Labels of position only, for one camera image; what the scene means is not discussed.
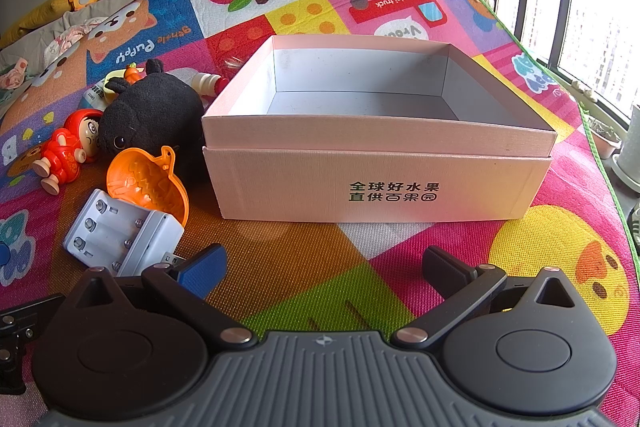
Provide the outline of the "white battery charger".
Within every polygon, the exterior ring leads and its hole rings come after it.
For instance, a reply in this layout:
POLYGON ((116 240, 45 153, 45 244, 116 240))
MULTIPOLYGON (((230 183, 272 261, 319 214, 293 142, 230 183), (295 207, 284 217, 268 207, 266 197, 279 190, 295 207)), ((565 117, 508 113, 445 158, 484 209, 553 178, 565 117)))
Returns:
POLYGON ((111 198, 94 190, 63 241, 65 250, 89 268, 114 277, 136 277, 155 263, 178 265, 184 228, 169 213, 111 198))

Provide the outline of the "orange plastic cup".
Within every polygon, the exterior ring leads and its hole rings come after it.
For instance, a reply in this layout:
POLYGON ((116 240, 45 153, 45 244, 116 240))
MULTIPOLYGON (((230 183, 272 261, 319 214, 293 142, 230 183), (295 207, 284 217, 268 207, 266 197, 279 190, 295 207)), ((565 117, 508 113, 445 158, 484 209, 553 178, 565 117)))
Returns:
POLYGON ((147 210, 169 213, 185 227, 190 215, 189 196, 175 174, 175 163, 176 153, 170 146, 163 145, 160 156, 128 147, 108 166, 107 193, 147 210))

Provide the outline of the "black plush toy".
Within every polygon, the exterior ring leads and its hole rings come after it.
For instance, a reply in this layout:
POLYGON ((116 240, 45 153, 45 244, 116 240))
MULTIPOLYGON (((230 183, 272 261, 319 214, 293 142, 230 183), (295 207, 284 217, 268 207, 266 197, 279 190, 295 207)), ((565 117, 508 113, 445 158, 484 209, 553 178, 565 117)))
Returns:
POLYGON ((204 106, 196 91, 165 72, 157 58, 146 61, 141 80, 130 83, 114 77, 106 87, 116 98, 99 123, 98 144, 104 155, 113 158, 137 147, 157 156, 169 146, 176 154, 178 176, 189 180, 203 176, 204 106))

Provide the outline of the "red hooded doll figure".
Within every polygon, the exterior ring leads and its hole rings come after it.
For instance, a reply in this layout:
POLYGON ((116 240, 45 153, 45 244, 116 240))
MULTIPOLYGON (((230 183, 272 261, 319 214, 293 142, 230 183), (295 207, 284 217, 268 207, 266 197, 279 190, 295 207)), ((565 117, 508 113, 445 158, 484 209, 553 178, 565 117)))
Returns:
POLYGON ((43 144, 40 157, 32 162, 32 171, 48 194, 60 194, 62 185, 78 178, 82 164, 94 161, 102 116, 99 109, 78 109, 43 144))

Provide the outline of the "small yogurt drink bottle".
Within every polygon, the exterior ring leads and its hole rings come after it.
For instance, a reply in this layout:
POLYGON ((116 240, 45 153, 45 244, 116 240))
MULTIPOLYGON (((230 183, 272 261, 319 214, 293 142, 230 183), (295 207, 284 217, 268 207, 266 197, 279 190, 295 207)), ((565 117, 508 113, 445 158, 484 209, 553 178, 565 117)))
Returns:
POLYGON ((177 68, 171 70, 170 73, 188 84, 199 96, 205 96, 205 98, 216 98, 229 84, 227 77, 197 72, 193 68, 177 68))

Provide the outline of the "white cardboard box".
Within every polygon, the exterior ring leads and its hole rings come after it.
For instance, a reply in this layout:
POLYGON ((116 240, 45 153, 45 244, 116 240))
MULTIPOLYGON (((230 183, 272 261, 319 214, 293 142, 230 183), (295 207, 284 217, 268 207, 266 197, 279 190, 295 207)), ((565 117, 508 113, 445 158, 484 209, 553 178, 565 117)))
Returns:
POLYGON ((274 36, 202 119, 221 216, 285 222, 521 218, 558 134, 449 43, 274 36))

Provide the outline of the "colourful cartoon play mat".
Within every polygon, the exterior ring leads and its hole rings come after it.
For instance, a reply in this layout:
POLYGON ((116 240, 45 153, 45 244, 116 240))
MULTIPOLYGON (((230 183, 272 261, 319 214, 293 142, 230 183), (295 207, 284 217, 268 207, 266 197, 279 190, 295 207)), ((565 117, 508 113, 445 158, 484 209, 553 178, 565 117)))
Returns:
POLYGON ((578 104, 482 0, 134 0, 43 69, 1 124, 3 306, 70 287, 62 239, 106 170, 48 195, 26 165, 93 83, 163 61, 229 79, 198 129, 181 254, 220 242, 213 302, 259 327, 389 331, 436 305, 442 246, 562 268, 618 356, 604 409, 639 421, 636 254, 578 104))

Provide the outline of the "small pink cloth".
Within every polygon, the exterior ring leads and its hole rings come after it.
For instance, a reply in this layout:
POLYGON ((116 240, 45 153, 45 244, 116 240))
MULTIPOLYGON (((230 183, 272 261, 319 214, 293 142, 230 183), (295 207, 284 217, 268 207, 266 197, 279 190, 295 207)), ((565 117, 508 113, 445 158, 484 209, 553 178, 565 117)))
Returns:
POLYGON ((0 88, 2 90, 14 90, 23 84, 28 69, 28 61, 20 57, 17 62, 9 67, 0 76, 0 88))

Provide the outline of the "grey sofa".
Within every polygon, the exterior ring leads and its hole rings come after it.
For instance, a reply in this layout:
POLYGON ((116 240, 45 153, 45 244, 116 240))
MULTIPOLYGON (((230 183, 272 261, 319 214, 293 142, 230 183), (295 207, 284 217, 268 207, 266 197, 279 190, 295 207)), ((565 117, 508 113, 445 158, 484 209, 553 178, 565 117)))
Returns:
POLYGON ((47 66, 44 62, 44 49, 55 38, 62 35, 68 28, 84 24, 87 20, 111 16, 133 1, 100 0, 79 11, 68 11, 56 20, 52 20, 47 25, 28 32, 21 39, 3 48, 1 50, 1 72, 4 72, 7 68, 11 69, 20 58, 24 58, 27 61, 27 72, 25 81, 17 88, 14 94, 11 96, 1 95, 1 116, 4 116, 9 108, 23 96, 32 80, 41 74, 47 66))

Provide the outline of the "crumpled pink white cloth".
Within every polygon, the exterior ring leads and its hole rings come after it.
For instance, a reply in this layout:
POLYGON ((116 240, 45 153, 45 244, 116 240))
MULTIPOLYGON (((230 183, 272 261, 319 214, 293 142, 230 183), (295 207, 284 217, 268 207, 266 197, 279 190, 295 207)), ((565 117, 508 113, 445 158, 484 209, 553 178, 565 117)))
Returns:
POLYGON ((70 26, 65 29, 61 35, 55 37, 43 51, 43 62, 46 66, 54 62, 69 48, 71 48, 76 42, 88 35, 93 28, 103 23, 105 17, 93 17, 89 18, 85 22, 79 25, 70 26))

